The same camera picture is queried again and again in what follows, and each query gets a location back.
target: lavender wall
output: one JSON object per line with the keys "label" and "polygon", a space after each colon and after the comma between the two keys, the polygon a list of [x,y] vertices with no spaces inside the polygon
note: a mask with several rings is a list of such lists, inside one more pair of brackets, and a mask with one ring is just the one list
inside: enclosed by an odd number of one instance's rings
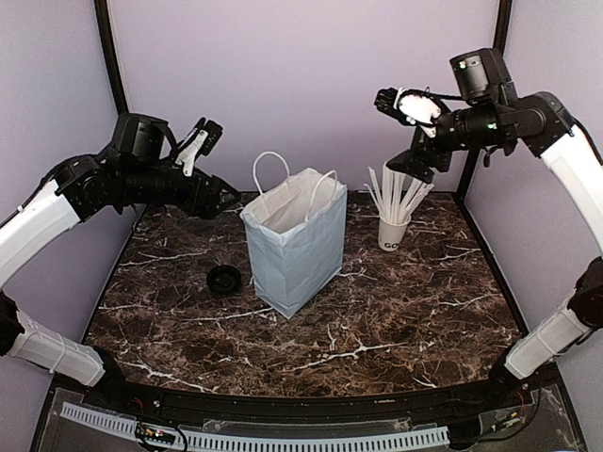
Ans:
{"label": "lavender wall", "polygon": [[[491,44],[496,0],[111,2],[133,110],[182,136],[202,115],[225,129],[200,165],[254,189],[272,149],[292,170],[336,169],[351,188],[406,149],[412,130],[377,112],[380,88],[457,92],[448,59]],[[464,155],[437,178],[453,190]],[[267,186],[284,173],[267,160]]]}
{"label": "lavender wall", "polygon": [[[506,60],[520,95],[548,90],[603,146],[603,3],[515,2]],[[565,299],[597,255],[595,241],[555,177],[525,146],[479,168],[468,206],[531,328]],[[587,442],[603,450],[603,336],[572,349],[560,368]]]}
{"label": "lavender wall", "polygon": [[[95,153],[117,118],[91,1],[0,2],[0,218],[57,162]],[[43,250],[7,285],[19,307],[79,340],[133,216],[105,211]],[[0,358],[0,449],[29,450],[50,375]]]}

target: white paper bag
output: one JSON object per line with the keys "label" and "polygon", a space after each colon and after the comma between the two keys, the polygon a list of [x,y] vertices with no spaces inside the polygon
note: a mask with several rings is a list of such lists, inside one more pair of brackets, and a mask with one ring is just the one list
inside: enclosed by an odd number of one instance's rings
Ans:
{"label": "white paper bag", "polygon": [[[265,155],[281,159],[287,174],[266,193],[256,173]],[[260,196],[245,206],[241,218],[255,293],[291,318],[341,270],[348,191],[334,170],[320,174],[308,168],[291,176],[285,160],[273,152],[255,159],[253,179]]]}

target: cable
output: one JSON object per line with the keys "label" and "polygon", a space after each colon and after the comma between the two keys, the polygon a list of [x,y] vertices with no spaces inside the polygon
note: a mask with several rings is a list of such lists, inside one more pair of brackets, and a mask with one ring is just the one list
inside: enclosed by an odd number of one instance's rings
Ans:
{"label": "cable", "polygon": [[510,435],[504,436],[502,438],[478,438],[477,443],[497,443],[499,441],[510,440],[511,438],[517,436],[519,433],[521,433],[522,431],[524,431],[526,428],[528,428],[530,426],[530,424],[536,417],[536,414],[538,414],[538,411],[540,410],[540,402],[542,401],[542,399],[543,399],[543,384],[541,382],[540,386],[538,388],[538,401],[536,402],[536,408],[534,409],[534,412],[532,413],[530,419],[526,420],[526,422],[523,424],[523,426],[518,428],[516,431],[514,431]]}
{"label": "cable", "polygon": [[574,121],[576,122],[576,125],[582,131],[584,136],[586,136],[586,140],[588,141],[588,144],[593,149],[593,153],[595,154],[596,160],[599,162],[599,165],[603,165],[603,158],[601,157],[601,154],[599,153],[598,149],[596,148],[595,142],[593,141],[593,137],[591,137],[591,134],[588,133],[588,130],[586,130],[586,127],[584,127],[584,125],[582,125],[582,123],[576,117],[574,117]]}
{"label": "cable", "polygon": [[[111,403],[109,403],[109,402],[107,402],[106,400],[102,399],[102,398],[101,398],[99,395],[97,395],[97,394],[96,394],[96,393],[94,393],[93,391],[88,391],[88,392],[87,392],[87,394],[89,394],[89,395],[91,395],[91,396],[94,396],[94,398],[96,398],[96,400],[100,401],[100,402],[101,402],[101,403],[103,403],[105,406],[109,407],[111,410],[113,410],[113,411],[115,411],[115,412],[123,412],[123,410],[121,410],[121,409],[119,409],[119,408],[117,408],[117,407],[113,406]],[[141,401],[140,399],[136,399],[136,398],[134,398],[134,399],[132,399],[132,400],[130,400],[130,401],[131,401],[131,402],[133,401],[133,402],[135,402],[137,405],[139,405],[139,406],[140,406],[140,410],[141,410],[141,411],[143,411],[143,405],[142,405],[142,401]],[[131,412],[129,412],[128,414],[132,414],[132,415],[136,416],[136,418],[137,418],[137,422],[138,422],[139,424],[141,424],[141,425],[142,425],[142,423],[139,421],[139,416],[138,416],[138,415],[133,414],[133,413],[131,413]],[[148,414],[148,413],[143,412],[143,413],[142,413],[142,416],[144,416],[144,417],[148,417],[149,419],[153,419],[153,420],[155,420],[156,422],[158,422],[158,423],[160,423],[160,424],[162,424],[162,425],[167,424],[167,425],[168,425],[168,427],[173,428],[174,430],[176,430],[176,431],[178,432],[178,434],[180,435],[180,438],[182,439],[182,444],[183,444],[182,452],[188,452],[188,439],[187,439],[187,435],[185,435],[185,433],[182,431],[182,429],[180,429],[178,426],[174,425],[174,424],[173,424],[171,421],[166,421],[165,419],[161,419],[160,417],[153,416],[152,414]]]}
{"label": "cable", "polygon": [[423,89],[406,89],[404,91],[406,94],[418,94],[425,97],[435,97],[437,99],[444,99],[447,101],[462,101],[463,98],[461,96],[452,96],[450,94],[436,94],[435,92],[429,91],[429,87],[425,90]]}
{"label": "cable", "polygon": [[519,409],[521,412],[524,411],[524,409],[526,408],[526,400],[524,399],[524,397],[521,395],[521,393],[519,391],[516,392],[516,394],[519,396],[519,398],[521,399],[521,408]]}
{"label": "cable", "polygon": [[[532,423],[532,421],[536,417],[536,414],[538,414],[538,411],[540,409],[540,402],[542,400],[542,390],[543,390],[543,386],[542,386],[542,382],[541,382],[540,387],[538,388],[538,401],[536,402],[536,407],[534,409],[534,412],[530,416],[530,419],[526,419],[524,424],[520,428],[518,428],[516,431],[511,433],[510,435],[500,437],[500,438],[486,438],[487,436],[491,435],[492,433],[501,431],[498,428],[503,426],[504,424],[506,424],[507,422],[509,422],[511,420],[511,419],[504,419],[503,421],[500,421],[500,422],[492,425],[490,428],[488,428],[486,431],[484,431],[482,434],[480,434],[478,436],[474,436],[472,438],[458,438],[458,437],[450,436],[449,438],[455,443],[497,443],[499,441],[510,440],[512,437],[518,435],[523,430],[528,428],[528,426]],[[519,393],[517,393],[517,394],[520,396],[520,398],[522,400],[522,408],[520,410],[523,410],[525,408],[524,398]]]}

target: black cable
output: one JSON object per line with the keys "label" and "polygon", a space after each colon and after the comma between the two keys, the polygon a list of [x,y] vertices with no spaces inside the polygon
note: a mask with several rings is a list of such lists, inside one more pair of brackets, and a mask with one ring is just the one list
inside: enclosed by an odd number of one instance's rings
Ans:
{"label": "black cable", "polygon": [[596,160],[599,162],[599,165],[603,165],[603,158],[601,157],[601,154],[599,153],[598,149],[596,148],[595,142],[593,141],[593,137],[591,137],[591,134],[588,133],[588,130],[586,130],[586,127],[584,127],[577,118],[574,118],[574,121],[576,122],[576,125],[582,131],[584,136],[586,136],[586,140],[588,141],[588,144],[593,149],[593,153],[595,154]]}
{"label": "black cable", "polygon": [[405,89],[404,92],[406,94],[417,94],[419,96],[425,97],[434,97],[436,99],[444,99],[447,101],[462,101],[463,98],[461,96],[452,96],[450,94],[436,94],[435,92],[429,91],[429,89]]}

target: black metal pole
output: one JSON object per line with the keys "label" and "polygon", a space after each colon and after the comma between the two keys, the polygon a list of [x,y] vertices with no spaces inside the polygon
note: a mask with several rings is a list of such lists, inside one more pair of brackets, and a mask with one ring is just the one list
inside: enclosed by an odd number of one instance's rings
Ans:
{"label": "black metal pole", "polygon": [[126,113],[129,111],[128,103],[125,100],[125,91],[123,90],[120,66],[117,54],[115,53],[115,43],[113,42],[113,32],[111,31],[111,21],[106,0],[94,0],[94,8],[96,9],[96,23],[98,24],[98,32],[101,36],[106,73],[109,77],[115,108],[118,114]]}
{"label": "black metal pole", "polygon": [[[498,3],[497,27],[494,33],[494,43],[492,47],[498,49],[501,54],[504,54],[507,45],[507,35],[509,34],[509,23],[511,22],[511,7],[513,0],[500,0]],[[467,159],[464,162],[463,173],[461,180],[456,189],[455,198],[457,202],[464,202],[475,173],[475,168],[480,160],[480,150],[472,149],[467,154]]]}

